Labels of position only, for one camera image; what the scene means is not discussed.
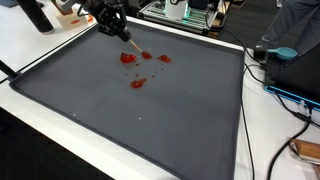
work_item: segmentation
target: gray mat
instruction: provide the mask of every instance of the gray mat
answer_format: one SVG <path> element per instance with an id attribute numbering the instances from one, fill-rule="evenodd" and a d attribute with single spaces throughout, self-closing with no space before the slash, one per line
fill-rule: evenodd
<path id="1" fill-rule="evenodd" d="M 122 64 L 121 52 L 138 53 L 94 27 L 10 85 L 179 178 L 233 179 L 243 52 L 128 28 L 141 48 L 172 62 Z M 147 82 L 131 88 L 139 78 Z"/>

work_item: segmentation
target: black stand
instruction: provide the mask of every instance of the black stand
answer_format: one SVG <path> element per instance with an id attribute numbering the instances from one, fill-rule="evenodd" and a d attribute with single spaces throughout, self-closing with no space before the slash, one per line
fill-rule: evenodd
<path id="1" fill-rule="evenodd" d="M 8 75 L 11 79 L 18 77 L 18 74 L 14 72 L 9 66 L 0 60 L 0 70 Z"/>

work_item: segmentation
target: white table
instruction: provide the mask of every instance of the white table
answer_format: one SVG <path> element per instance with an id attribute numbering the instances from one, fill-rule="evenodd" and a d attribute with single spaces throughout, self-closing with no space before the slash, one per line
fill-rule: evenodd
<path id="1" fill-rule="evenodd" d="M 45 12 L 56 28 L 55 34 L 40 35 L 29 22 L 19 7 L 7 9 L 0 6 L 0 59 L 18 70 L 26 64 L 50 51 L 65 40 L 76 35 L 86 27 L 71 31 L 60 29 L 54 16 L 50 15 L 50 7 Z M 156 25 L 138 19 L 129 21 L 144 24 L 165 31 L 182 34 L 203 41 L 241 49 L 241 47 Z M 252 68 L 258 78 L 263 78 L 263 72 Z M 39 132 L 64 146 L 74 154 L 91 163 L 101 171 L 115 179 L 176 179 L 165 170 L 153 165 L 139 156 L 123 149 L 109 140 L 90 130 L 68 120 L 67 118 L 27 99 L 14 92 L 8 81 L 0 84 L 0 106 Z M 243 100 L 246 110 L 248 130 L 253 151 L 256 179 L 266 179 L 266 172 L 271 158 L 279 147 L 293 134 L 300 131 L 303 122 L 286 112 L 277 99 L 265 92 L 262 86 L 254 81 L 249 73 L 245 75 L 243 85 Z M 295 103 L 285 100 L 293 110 L 298 110 Z M 320 113 L 314 112 L 314 118 L 320 120 Z M 320 143 L 319 129 L 311 126 L 300 139 Z M 251 166 L 246 143 L 243 119 L 240 118 L 235 179 L 251 179 Z M 309 164 L 292 159 L 288 149 L 277 160 L 272 179 L 316 180 L 317 175 Z"/>

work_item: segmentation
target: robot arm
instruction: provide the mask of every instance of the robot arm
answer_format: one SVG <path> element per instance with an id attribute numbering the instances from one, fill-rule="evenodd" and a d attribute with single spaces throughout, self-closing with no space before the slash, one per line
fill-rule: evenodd
<path id="1" fill-rule="evenodd" d="M 100 25 L 99 32 L 109 36 L 117 35 L 124 42 L 131 39 L 131 34 L 126 27 L 127 19 L 122 4 L 110 3 L 106 0 L 57 0 L 56 2 L 64 11 L 70 9 L 74 4 L 80 4 L 84 10 L 95 17 Z"/>

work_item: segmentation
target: red food piece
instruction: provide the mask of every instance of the red food piece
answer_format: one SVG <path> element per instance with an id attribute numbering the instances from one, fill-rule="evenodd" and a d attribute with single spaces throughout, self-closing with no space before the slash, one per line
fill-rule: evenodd
<path id="1" fill-rule="evenodd" d="M 167 55 L 161 55 L 157 59 L 164 61 L 164 62 L 171 62 L 171 59 Z"/>
<path id="2" fill-rule="evenodd" d="M 120 56 L 120 60 L 122 61 L 122 63 L 130 63 L 130 62 L 133 62 L 137 59 L 137 57 L 133 54 L 126 54 L 126 53 L 121 53 L 121 56 Z"/>
<path id="3" fill-rule="evenodd" d="M 131 87 L 132 88 L 140 88 L 140 87 L 142 87 L 143 86 L 143 83 L 144 82 L 146 82 L 147 81 L 147 79 L 146 78 L 144 78 L 144 79 L 139 79 L 139 80 L 137 80 L 137 81 L 132 81 L 131 82 Z"/>
<path id="4" fill-rule="evenodd" d="M 146 59 L 146 60 L 152 58 L 151 54 L 149 54 L 149 53 L 146 52 L 146 51 L 143 51 L 143 52 L 141 53 L 141 55 L 142 55 L 142 57 L 143 57 L 144 59 Z"/>

